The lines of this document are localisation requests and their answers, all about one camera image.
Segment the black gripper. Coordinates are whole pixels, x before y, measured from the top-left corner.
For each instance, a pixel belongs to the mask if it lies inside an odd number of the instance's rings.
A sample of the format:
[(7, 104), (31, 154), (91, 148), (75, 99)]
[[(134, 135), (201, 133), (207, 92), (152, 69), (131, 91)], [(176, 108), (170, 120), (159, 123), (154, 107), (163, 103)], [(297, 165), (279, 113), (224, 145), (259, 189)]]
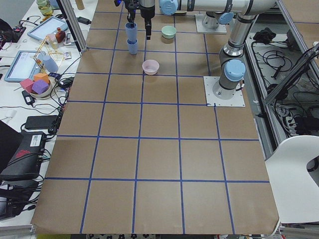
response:
[(145, 19), (146, 40), (151, 39), (152, 18), (155, 16), (155, 0), (139, 0), (141, 16)]
[(135, 17), (136, 17), (136, 9), (139, 7), (138, 0), (114, 0), (115, 6), (119, 6), (121, 3), (124, 3), (126, 10), (128, 11), (127, 20), (130, 24), (130, 27), (134, 27), (135, 25)]

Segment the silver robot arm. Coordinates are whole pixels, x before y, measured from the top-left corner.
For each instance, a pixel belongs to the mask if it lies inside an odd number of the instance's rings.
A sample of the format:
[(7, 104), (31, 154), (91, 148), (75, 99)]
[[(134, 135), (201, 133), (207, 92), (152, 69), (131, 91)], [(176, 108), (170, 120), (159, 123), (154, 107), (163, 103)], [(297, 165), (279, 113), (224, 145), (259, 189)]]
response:
[(249, 30), (256, 17), (269, 10), (274, 0), (160, 0), (159, 6), (164, 15), (173, 15), (178, 10), (205, 11), (213, 13), (236, 13), (236, 20), (229, 37), (220, 53), (220, 61), (235, 59), (243, 55), (243, 47)]

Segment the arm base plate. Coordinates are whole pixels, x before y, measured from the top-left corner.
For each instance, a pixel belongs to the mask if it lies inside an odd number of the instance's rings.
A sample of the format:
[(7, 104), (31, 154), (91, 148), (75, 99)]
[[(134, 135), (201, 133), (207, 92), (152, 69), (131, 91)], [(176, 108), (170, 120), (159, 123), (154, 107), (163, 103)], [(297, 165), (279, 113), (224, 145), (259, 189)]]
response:
[(219, 85), (220, 77), (204, 76), (206, 105), (209, 107), (245, 107), (240, 83), (233, 90)]
[(211, 12), (206, 12), (205, 14), (196, 14), (195, 23), (198, 33), (223, 35), (227, 33), (226, 26), (220, 24), (214, 13)]

